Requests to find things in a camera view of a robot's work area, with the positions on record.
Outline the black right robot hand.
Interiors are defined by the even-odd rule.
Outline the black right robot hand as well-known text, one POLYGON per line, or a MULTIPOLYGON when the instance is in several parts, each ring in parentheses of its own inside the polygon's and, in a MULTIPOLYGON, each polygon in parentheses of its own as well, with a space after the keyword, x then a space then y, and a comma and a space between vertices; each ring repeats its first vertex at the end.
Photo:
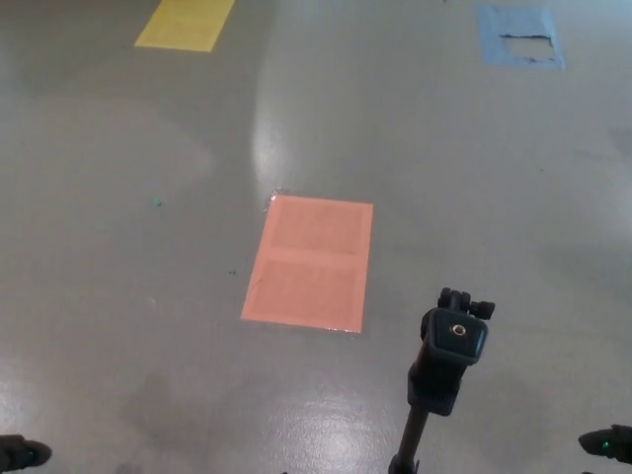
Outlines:
POLYGON ((608 429, 585 433, 579 436, 578 442, 587 454, 631 463, 632 428, 629 426, 612 425, 608 429))

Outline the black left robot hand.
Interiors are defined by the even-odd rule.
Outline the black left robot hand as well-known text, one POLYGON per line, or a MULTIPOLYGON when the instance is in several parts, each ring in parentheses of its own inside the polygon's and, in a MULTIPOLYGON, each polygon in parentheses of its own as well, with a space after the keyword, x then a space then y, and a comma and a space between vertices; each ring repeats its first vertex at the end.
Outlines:
POLYGON ((48 445, 20 434, 1 434, 0 448, 2 473, 40 467, 52 456, 48 445))

